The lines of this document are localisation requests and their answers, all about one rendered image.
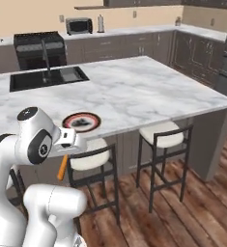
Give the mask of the black sink basin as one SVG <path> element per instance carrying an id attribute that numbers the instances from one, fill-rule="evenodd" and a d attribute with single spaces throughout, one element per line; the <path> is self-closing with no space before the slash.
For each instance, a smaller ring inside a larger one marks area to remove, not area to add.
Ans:
<path id="1" fill-rule="evenodd" d="M 52 87 L 83 81 L 89 81 L 89 78 L 80 67 L 12 74 L 10 79 L 10 92 Z"/>

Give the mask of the black stool with white cushion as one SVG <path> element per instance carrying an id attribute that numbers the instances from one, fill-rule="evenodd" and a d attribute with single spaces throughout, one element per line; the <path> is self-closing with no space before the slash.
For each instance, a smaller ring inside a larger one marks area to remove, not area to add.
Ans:
<path id="1" fill-rule="evenodd" d="M 137 173 L 135 182 L 136 187 L 139 187 L 141 170 L 147 167 L 151 168 L 149 212 L 153 211 L 154 194 L 157 191 L 164 188 L 170 188 L 178 183 L 182 185 L 180 202 L 183 201 L 192 130 L 192 124 L 185 127 L 179 127 L 174 122 L 159 123 L 152 126 L 141 127 L 139 129 Z M 141 162 L 143 142 L 146 142 L 152 150 L 152 158 L 146 163 Z M 169 181 L 164 175 L 166 159 L 179 154 L 184 155 L 183 175 L 176 180 Z"/>
<path id="2" fill-rule="evenodd" d="M 100 168 L 100 172 L 86 178 L 75 179 L 73 172 L 84 172 Z M 116 208 L 116 222 L 120 224 L 120 206 L 119 206 L 119 189 L 118 189 L 118 168 L 116 160 L 116 146 L 108 145 L 103 138 L 91 140 L 87 143 L 87 150 L 83 153 L 71 154 L 67 161 L 67 171 L 70 187 L 78 188 L 86 186 L 91 195 L 94 207 L 86 210 L 86 213 L 96 212 L 108 207 Z M 112 176 L 114 182 L 114 200 L 104 205 L 98 205 L 95 195 L 92 191 L 91 184 L 100 182 L 102 184 L 103 196 L 107 197 L 105 178 Z"/>

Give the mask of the black sink tap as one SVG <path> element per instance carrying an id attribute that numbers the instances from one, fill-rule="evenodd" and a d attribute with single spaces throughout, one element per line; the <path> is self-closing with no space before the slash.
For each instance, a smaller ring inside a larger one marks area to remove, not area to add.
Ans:
<path id="1" fill-rule="evenodd" d="M 50 65 L 49 65 L 49 60 L 48 60 L 47 51 L 45 47 L 45 42 L 43 39 L 41 39 L 41 42 L 42 42 L 42 47 L 43 47 L 43 56 L 44 56 L 46 67 L 47 67 L 47 81 L 51 83 L 52 77 L 51 77 Z"/>

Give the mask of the wooden wall shelf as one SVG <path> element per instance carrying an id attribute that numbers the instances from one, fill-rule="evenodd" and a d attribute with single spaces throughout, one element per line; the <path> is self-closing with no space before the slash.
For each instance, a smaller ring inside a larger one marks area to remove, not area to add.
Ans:
<path id="1" fill-rule="evenodd" d="M 100 9 L 107 9 L 105 6 L 81 6 L 81 7 L 74 7 L 76 10 L 100 10 Z"/>

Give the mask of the grey kitchen island base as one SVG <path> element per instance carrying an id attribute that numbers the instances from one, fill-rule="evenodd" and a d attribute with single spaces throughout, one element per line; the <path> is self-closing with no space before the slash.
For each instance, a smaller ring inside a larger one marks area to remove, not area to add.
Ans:
<path id="1" fill-rule="evenodd" d="M 58 127 L 38 107 L 28 107 L 18 116 L 19 135 L 23 140 L 33 139 L 42 130 L 49 133 L 53 148 L 50 156 L 62 156 L 70 152 L 75 144 L 75 132 L 66 126 Z M 193 126 L 188 163 L 190 167 L 204 180 L 213 178 L 219 162 L 219 156 L 227 137 L 227 109 L 220 109 L 193 116 L 190 121 L 181 120 L 182 127 Z M 137 131 L 144 133 L 159 133 L 172 130 L 175 126 L 170 119 L 157 119 L 149 123 L 134 125 L 127 129 L 100 131 L 101 123 L 80 135 L 88 140 L 103 138 L 107 144 L 116 146 L 116 157 L 120 164 L 120 173 L 128 174 L 137 165 Z"/>

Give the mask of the paper towel roll holder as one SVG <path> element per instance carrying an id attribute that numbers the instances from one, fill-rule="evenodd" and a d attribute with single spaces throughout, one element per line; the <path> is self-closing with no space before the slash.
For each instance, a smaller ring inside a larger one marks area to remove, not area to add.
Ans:
<path id="1" fill-rule="evenodd" d="M 101 14 L 98 16 L 98 33 L 104 33 L 104 19 Z"/>

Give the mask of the black stove with oven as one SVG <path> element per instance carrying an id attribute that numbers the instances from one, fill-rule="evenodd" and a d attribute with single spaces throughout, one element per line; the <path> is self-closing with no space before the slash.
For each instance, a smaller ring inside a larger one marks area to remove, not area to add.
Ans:
<path id="1" fill-rule="evenodd" d="M 14 48 L 21 70 L 46 68 L 42 41 L 51 67 L 67 64 L 65 42 L 57 31 L 15 34 Z"/>

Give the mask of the dark brown base cupboard run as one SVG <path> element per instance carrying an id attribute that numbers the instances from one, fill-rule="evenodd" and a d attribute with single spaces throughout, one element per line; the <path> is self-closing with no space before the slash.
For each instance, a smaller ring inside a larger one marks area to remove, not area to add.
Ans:
<path id="1" fill-rule="evenodd" d="M 215 85 L 222 66 L 223 41 L 176 31 L 172 48 L 173 69 L 210 87 Z"/>

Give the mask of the grey base cupboard run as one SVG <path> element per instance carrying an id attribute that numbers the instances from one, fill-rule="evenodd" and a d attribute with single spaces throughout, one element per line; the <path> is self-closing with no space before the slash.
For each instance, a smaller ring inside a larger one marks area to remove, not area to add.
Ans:
<path id="1" fill-rule="evenodd" d="M 170 61 L 173 32 L 156 29 L 140 32 L 116 32 L 62 35 L 67 65 L 149 56 L 164 65 Z M 0 41 L 0 73 L 21 70 L 14 48 L 14 37 Z"/>

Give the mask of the orange handled utensil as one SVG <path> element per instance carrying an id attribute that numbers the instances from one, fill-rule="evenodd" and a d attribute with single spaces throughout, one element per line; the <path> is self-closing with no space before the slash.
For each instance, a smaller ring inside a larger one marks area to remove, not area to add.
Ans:
<path id="1" fill-rule="evenodd" d="M 57 179 L 58 180 L 63 180 L 64 179 L 65 172 L 66 172 L 66 169 L 67 169 L 68 157 L 69 156 L 67 154 L 65 154 L 63 156 L 63 159 L 62 159 L 62 162 L 61 162 L 58 174 L 57 174 Z"/>

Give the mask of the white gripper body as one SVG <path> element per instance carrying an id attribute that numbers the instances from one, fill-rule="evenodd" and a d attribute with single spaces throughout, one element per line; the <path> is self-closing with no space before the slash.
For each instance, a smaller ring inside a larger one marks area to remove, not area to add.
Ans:
<path id="1" fill-rule="evenodd" d="M 59 153 L 81 153 L 87 149 L 87 143 L 74 129 L 62 129 L 54 149 Z"/>

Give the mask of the dark upper cupboard run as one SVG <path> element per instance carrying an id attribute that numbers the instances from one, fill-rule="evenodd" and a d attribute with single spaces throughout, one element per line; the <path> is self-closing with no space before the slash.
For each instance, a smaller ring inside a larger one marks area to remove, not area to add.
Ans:
<path id="1" fill-rule="evenodd" d="M 227 9 L 227 0 L 103 0 L 103 6 L 109 8 L 152 7 L 168 5 Z"/>

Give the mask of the round plate with red rim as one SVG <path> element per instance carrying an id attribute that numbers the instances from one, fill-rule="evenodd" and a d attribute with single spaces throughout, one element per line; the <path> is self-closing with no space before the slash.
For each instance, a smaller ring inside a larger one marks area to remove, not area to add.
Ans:
<path id="1" fill-rule="evenodd" d="M 78 133 L 93 131 L 100 124 L 100 117 L 92 112 L 77 112 L 65 117 L 62 121 L 64 128 L 73 128 Z"/>

